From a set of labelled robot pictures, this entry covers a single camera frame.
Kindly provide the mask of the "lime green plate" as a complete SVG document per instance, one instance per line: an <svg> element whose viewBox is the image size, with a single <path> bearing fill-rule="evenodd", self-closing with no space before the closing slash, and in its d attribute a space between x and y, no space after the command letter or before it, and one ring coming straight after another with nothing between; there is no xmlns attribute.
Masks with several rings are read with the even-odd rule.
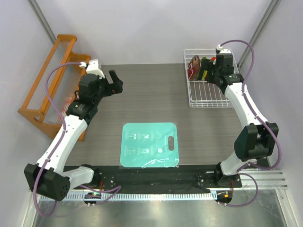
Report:
<svg viewBox="0 0 303 227"><path fill-rule="evenodd" d="M201 71L201 67L200 67L200 70L199 70L199 73L198 73L198 76L197 76L197 80L205 80L206 79L206 76L207 76L207 71Z"/></svg>

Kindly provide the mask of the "red floral plate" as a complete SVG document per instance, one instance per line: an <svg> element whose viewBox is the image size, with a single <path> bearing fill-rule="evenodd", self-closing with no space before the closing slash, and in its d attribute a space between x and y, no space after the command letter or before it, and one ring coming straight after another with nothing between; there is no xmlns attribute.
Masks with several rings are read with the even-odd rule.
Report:
<svg viewBox="0 0 303 227"><path fill-rule="evenodd" d="M187 76L189 80L195 80L195 78L199 74L200 66L201 62L199 56L193 56L187 68Z"/></svg>

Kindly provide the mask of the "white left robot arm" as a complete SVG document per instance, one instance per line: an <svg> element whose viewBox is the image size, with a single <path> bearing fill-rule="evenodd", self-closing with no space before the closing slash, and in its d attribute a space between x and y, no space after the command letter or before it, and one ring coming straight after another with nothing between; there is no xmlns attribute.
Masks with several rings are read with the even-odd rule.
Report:
<svg viewBox="0 0 303 227"><path fill-rule="evenodd" d="M62 201L70 189L81 185L95 189L100 185L101 177L96 167L83 164L70 171L63 169L78 138L97 113L100 101L123 91L123 82L116 72L110 70L109 75L112 83L93 73L81 77L76 98L69 105L62 127L51 145L36 164L27 164L24 169L34 195Z"/></svg>

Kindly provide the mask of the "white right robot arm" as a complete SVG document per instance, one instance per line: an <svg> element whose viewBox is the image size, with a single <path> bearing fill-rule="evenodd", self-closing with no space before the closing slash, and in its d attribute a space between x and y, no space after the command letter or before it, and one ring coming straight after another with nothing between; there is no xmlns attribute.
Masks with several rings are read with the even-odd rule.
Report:
<svg viewBox="0 0 303 227"><path fill-rule="evenodd" d="M279 128L258 111L243 76L234 72L233 54L229 50L217 51L215 61L209 61L206 80L217 85L232 103L242 127L234 142L234 152L218 163L214 171L215 185L228 187L242 167L272 155Z"/></svg>

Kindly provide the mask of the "orange wooden rack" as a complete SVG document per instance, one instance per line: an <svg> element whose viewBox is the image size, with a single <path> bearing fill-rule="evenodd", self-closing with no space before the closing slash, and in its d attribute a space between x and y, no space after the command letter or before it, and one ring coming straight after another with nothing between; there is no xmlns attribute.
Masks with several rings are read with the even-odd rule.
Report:
<svg viewBox="0 0 303 227"><path fill-rule="evenodd" d="M53 139L69 104L75 99L85 69L73 63L88 62L88 54L75 53L75 35L58 35L18 113Z"/></svg>

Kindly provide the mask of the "teal cutting board mat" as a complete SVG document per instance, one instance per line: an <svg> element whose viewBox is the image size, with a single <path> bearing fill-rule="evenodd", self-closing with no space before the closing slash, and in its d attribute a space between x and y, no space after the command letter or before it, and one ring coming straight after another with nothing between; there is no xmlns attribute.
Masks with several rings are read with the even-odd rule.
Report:
<svg viewBox="0 0 303 227"><path fill-rule="evenodd" d="M120 165L124 168L177 167L177 126L172 122L125 124L122 129Z"/></svg>

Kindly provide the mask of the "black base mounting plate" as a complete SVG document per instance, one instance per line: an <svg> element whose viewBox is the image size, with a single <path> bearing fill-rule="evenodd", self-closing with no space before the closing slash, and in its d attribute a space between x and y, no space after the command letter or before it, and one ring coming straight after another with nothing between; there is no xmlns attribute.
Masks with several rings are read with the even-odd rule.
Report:
<svg viewBox="0 0 303 227"><path fill-rule="evenodd" d="M179 165L162 168L93 166L95 173L88 187L105 190L121 186L124 194L195 194L212 188L242 187L239 174L224 176L218 165Z"/></svg>

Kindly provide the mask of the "aluminium extrusion rail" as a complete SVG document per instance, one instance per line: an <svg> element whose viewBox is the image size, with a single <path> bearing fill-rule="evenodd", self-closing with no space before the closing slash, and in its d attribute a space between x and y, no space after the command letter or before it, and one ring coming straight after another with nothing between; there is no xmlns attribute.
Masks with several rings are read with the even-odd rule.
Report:
<svg viewBox="0 0 303 227"><path fill-rule="evenodd" d="M242 188L245 190L256 189L253 177L259 190L287 190L288 186L281 170L245 170L240 172Z"/></svg>

